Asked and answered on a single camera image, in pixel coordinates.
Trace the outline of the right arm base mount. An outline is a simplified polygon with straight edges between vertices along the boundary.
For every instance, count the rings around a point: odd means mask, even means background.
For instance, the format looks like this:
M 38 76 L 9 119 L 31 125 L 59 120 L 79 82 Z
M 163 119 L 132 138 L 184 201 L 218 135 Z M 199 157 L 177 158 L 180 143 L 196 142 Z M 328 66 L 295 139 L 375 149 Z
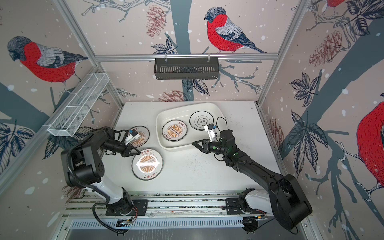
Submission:
M 243 199 L 225 199 L 225 206 L 222 210 L 227 212 L 227 215 L 266 215 L 267 213 L 259 209 L 252 209 Z

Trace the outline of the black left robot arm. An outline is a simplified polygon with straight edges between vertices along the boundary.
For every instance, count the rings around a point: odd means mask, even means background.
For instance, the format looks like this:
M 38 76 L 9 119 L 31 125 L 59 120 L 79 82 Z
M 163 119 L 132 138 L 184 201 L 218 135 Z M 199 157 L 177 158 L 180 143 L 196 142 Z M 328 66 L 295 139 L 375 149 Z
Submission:
M 136 130 L 115 131 L 103 127 L 90 133 L 69 150 L 61 153 L 65 181 L 70 187 L 87 189 L 106 200 L 107 216 L 124 216 L 138 213 L 128 192 L 105 176 L 105 167 L 99 150 L 110 151 L 122 157 L 140 155 L 132 142 L 140 139 Z

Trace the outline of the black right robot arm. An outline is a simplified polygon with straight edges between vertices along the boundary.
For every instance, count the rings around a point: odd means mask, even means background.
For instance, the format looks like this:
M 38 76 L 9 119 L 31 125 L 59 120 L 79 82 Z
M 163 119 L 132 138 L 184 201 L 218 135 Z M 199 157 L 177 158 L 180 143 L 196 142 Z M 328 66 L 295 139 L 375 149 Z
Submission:
M 298 180 L 291 174 L 283 176 L 255 162 L 237 147 L 232 130 L 222 131 L 217 142 L 204 139 L 194 141 L 193 146 L 205 154 L 222 155 L 226 166 L 248 176 L 266 190 L 272 214 L 286 230 L 292 230 L 313 212 Z

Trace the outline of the white flower plate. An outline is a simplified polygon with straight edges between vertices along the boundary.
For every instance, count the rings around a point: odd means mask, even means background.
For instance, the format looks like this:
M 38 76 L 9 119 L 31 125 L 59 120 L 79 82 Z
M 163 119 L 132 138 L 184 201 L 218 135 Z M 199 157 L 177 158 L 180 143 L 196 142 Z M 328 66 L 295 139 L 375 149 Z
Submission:
M 214 117 L 207 111 L 197 111 L 190 116 L 189 123 L 197 131 L 204 131 L 204 126 L 214 123 Z

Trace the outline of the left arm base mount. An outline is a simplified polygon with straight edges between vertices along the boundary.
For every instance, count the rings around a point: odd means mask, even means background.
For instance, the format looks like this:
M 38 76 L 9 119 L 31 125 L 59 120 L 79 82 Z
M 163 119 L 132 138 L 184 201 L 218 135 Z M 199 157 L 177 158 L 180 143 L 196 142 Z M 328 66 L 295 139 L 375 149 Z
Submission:
M 131 200 L 128 204 L 121 199 L 120 201 L 108 204 L 106 216 L 120 217 L 120 216 L 145 216 L 148 207 L 148 200 Z

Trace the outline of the orange sunburst plate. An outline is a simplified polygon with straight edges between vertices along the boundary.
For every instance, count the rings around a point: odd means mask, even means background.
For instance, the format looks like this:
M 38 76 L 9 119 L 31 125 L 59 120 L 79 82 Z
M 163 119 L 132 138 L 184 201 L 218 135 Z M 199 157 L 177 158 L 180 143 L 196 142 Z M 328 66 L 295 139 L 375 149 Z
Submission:
M 161 154 L 153 149 L 144 149 L 132 161 L 132 171 L 136 178 L 149 181 L 156 178 L 162 171 L 164 161 Z
M 181 120 L 168 121 L 162 128 L 162 136 L 170 142 L 182 140 L 187 133 L 187 124 Z

